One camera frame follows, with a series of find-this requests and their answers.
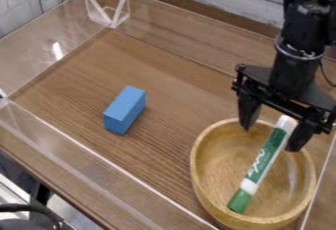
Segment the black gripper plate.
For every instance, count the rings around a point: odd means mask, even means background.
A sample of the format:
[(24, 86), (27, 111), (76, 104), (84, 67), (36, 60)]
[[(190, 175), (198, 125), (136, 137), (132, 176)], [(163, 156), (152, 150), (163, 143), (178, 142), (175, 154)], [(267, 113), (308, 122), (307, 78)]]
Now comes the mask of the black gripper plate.
[(238, 95), (239, 123), (244, 130), (255, 124), (266, 104), (283, 114), (298, 119), (286, 151), (298, 152), (311, 140), (314, 134), (330, 134), (336, 122), (336, 99), (312, 81), (290, 97), (270, 85), (271, 69), (256, 65), (238, 64), (238, 76), (232, 82), (232, 90)]

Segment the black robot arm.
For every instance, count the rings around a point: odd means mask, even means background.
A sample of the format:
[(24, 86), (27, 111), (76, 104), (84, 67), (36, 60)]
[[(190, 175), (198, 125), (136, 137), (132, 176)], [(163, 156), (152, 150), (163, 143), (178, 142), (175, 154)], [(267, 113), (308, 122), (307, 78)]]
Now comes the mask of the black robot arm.
[(298, 120), (287, 150), (299, 151), (336, 122), (336, 99), (315, 79), (326, 48), (336, 44), (336, 0), (284, 0), (284, 17), (274, 66), (238, 65), (232, 89), (243, 128), (252, 127), (263, 105)]

